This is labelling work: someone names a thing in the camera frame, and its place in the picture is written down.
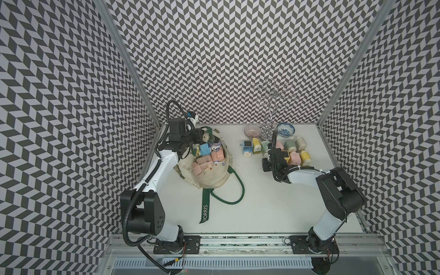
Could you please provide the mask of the cream tote bag green handles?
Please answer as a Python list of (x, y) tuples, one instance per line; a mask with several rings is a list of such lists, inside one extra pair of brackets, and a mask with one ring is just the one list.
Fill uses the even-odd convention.
[[(237, 205), (245, 196), (245, 185), (242, 179), (239, 177), (235, 169), (233, 168), (233, 156), (230, 154), (224, 138), (220, 136), (220, 132), (217, 129), (209, 126), (203, 126), (204, 130), (203, 142), (199, 144), (192, 144), (185, 152), (183, 158), (174, 167), (174, 170), (178, 175), (186, 182), (192, 184), (198, 189), (202, 190), (202, 210), (201, 220), (199, 223), (205, 223), (209, 220), (210, 215), (210, 199), (214, 198), (226, 205)], [(211, 145), (221, 141), (223, 144), (223, 150), (225, 154), (225, 161), (221, 163), (214, 163), (211, 170), (206, 170), (201, 175), (195, 176), (191, 169), (193, 162), (200, 158), (199, 146), (204, 143)], [(223, 186), (231, 175), (234, 175), (238, 180), (241, 187), (241, 195), (235, 201), (227, 201), (214, 193), (214, 190)]]

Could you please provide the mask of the cream pencil sharpener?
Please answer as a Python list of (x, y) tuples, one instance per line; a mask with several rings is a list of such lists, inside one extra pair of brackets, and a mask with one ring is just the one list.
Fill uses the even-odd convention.
[(303, 151), (307, 148), (307, 143), (305, 139), (301, 136), (297, 137), (295, 140), (297, 152)]

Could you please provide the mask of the blue pencil sharpener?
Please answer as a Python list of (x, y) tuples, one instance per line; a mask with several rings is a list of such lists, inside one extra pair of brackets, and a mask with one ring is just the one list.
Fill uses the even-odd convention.
[(242, 143), (242, 152), (245, 157), (250, 157), (253, 154), (253, 142), (251, 140), (244, 140)]
[(206, 156), (206, 155), (210, 155), (211, 151), (212, 150), (211, 150), (210, 145), (208, 143), (204, 143), (199, 146), (200, 156), (202, 156), (202, 157)]

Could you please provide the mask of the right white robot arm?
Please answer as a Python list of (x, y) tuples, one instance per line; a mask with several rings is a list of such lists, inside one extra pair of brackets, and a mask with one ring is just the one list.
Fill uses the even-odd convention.
[(308, 254), (337, 253), (335, 235), (347, 222), (348, 216), (357, 212), (367, 198), (351, 176), (341, 167), (318, 170), (311, 166), (287, 164), (279, 148), (268, 152), (269, 167), (277, 182), (304, 184), (320, 191), (325, 211), (305, 237), (292, 237), (293, 253), (301, 250)]

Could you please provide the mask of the pink pencil sharpener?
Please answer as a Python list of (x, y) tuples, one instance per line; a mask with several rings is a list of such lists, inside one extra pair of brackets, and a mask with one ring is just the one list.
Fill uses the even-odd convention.
[(225, 154), (223, 148), (218, 148), (211, 152), (211, 158), (214, 163), (221, 163), (225, 161)]
[(277, 141), (276, 142), (276, 148), (280, 149), (280, 150), (284, 150), (284, 145), (280, 141)]
[(192, 173), (195, 176), (201, 175), (206, 170), (211, 170), (213, 168), (214, 162), (212, 160), (212, 157), (210, 155), (206, 155), (200, 158), (197, 158), (192, 163)]
[(291, 152), (289, 154), (289, 165), (300, 166), (302, 163), (301, 156), (298, 152)]

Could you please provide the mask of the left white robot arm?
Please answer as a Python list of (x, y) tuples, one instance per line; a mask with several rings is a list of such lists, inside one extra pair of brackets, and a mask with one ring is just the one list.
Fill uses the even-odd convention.
[(165, 247), (167, 254), (183, 251), (183, 229), (167, 221), (159, 189), (178, 162), (190, 152), (190, 146), (197, 139), (194, 131), (194, 127), (169, 127), (162, 142), (154, 150), (155, 164), (132, 190), (122, 192), (121, 225), (126, 245), (140, 246), (154, 237)]

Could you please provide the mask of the blue white ceramic bowl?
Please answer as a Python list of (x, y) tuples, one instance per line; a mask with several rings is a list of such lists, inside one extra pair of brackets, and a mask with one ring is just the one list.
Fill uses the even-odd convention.
[(295, 127), (290, 123), (279, 123), (276, 127), (276, 131), (278, 135), (284, 138), (290, 138), (296, 132)]

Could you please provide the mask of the clear glass mug tree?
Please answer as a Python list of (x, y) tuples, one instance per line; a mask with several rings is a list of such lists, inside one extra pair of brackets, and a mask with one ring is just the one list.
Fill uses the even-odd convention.
[(291, 82), (285, 82), (277, 87), (272, 79), (256, 83), (253, 86), (253, 90), (257, 92), (260, 98), (257, 100), (257, 105), (265, 107), (263, 121), (259, 125), (261, 140), (271, 140), (272, 133), (276, 130), (276, 116), (279, 110), (286, 109), (286, 107), (280, 107), (280, 104), (283, 105), (285, 102), (297, 98), (295, 94), (291, 94), (292, 88), (293, 84)]

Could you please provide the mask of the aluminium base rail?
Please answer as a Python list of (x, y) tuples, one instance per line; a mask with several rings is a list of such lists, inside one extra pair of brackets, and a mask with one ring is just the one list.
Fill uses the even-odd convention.
[(150, 255), (176, 275), (397, 275), (385, 243), (373, 233), (338, 233), (331, 248), (308, 250), (303, 233), (188, 236), (184, 253), (166, 254), (152, 242), (142, 250), (110, 238), (99, 275), (162, 275)]

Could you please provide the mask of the pink ceramic bowl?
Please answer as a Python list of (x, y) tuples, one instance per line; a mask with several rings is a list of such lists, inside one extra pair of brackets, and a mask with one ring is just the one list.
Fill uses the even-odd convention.
[(248, 125), (244, 128), (244, 134), (249, 139), (259, 138), (261, 136), (261, 128), (256, 125)]

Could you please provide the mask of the purple grey pencil sharpener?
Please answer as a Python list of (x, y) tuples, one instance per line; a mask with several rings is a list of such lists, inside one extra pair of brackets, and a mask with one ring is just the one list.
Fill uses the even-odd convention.
[(222, 142), (219, 140), (219, 141), (216, 142), (216, 143), (212, 143), (212, 144), (210, 145), (210, 148), (211, 148), (212, 151), (217, 151), (217, 150), (223, 148), (223, 144), (222, 144)]

